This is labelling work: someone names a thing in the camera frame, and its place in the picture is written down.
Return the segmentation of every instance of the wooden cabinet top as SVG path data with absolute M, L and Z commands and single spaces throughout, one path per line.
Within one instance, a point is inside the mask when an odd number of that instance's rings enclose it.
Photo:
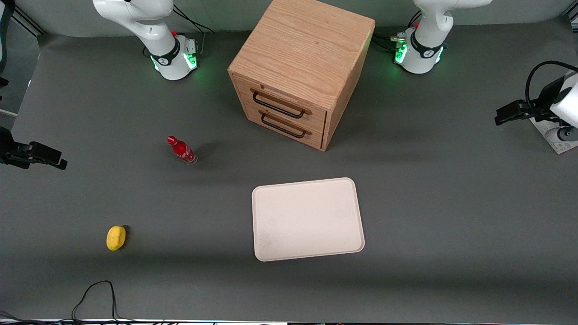
M 315 0 L 273 0 L 229 71 L 333 110 L 375 27 Z

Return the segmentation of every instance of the yellow sponge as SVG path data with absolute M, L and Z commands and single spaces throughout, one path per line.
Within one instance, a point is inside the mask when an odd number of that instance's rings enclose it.
M 111 251 L 115 251 L 124 245 L 127 238 L 127 231 L 123 226 L 114 226 L 106 235 L 106 247 Z

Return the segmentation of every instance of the white tray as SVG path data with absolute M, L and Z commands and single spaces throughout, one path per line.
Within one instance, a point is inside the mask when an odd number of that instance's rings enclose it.
M 356 253 L 365 246 L 355 183 L 349 178 L 253 190 L 259 261 Z

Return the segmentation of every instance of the black drawer handle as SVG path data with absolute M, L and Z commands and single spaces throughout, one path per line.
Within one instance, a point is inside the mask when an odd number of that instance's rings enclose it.
M 272 128 L 275 128 L 275 129 L 277 129 L 277 130 L 279 130 L 279 131 L 281 131 L 281 132 L 285 132 L 286 134 L 289 134 L 289 135 L 291 135 L 291 136 L 294 136 L 294 137 L 296 137 L 297 139 L 303 138 L 303 137 L 305 136 L 305 134 L 306 134 L 306 131 L 303 131 L 303 133 L 301 133 L 301 134 L 297 134 L 297 133 L 293 133 L 293 132 L 291 132 L 291 131 L 287 131 L 287 130 L 285 130 L 285 129 L 282 128 L 282 127 L 278 127 L 278 126 L 276 126 L 275 124 L 273 124 L 273 123 L 271 123 L 271 122 L 265 121 L 265 116 L 266 116 L 265 114 L 261 114 L 261 122 L 263 122 L 263 124 L 265 124 L 265 125 L 268 125 L 268 126 L 270 126 L 270 127 L 272 127 Z
M 301 117 L 303 117 L 303 114 L 305 114 L 305 111 L 304 111 L 303 109 L 301 110 L 301 113 L 300 113 L 299 115 L 295 115 L 295 114 L 290 113 L 290 112 L 288 112 L 288 111 L 286 111 L 286 110 L 284 110 L 284 109 L 280 109 L 280 108 L 278 108 L 278 107 L 276 107 L 276 106 L 273 106 L 273 105 L 271 105 L 271 104 L 269 104 L 269 103 L 266 103 L 266 102 L 264 102 L 264 101 L 262 101 L 262 100 L 260 100 L 260 99 L 257 99 L 257 95 L 258 95 L 258 94 L 259 94 L 259 93 L 257 93 L 256 91 L 253 92 L 253 100 L 255 101 L 255 103 L 260 104 L 260 105 L 263 105 L 264 107 L 271 108 L 271 109 L 273 109 L 273 110 L 276 110 L 276 111 L 279 112 L 279 113 L 285 114 L 285 115 L 290 116 L 290 117 L 292 117 L 292 118 L 294 118 L 294 119 L 300 119 Z

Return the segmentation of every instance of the bottle cap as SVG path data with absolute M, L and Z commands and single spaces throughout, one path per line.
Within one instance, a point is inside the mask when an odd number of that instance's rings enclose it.
M 166 139 L 166 142 L 167 142 L 168 144 L 170 144 L 171 146 L 174 146 L 174 145 L 177 144 L 178 140 L 177 140 L 177 138 L 175 138 L 174 136 L 170 135 L 170 136 Z

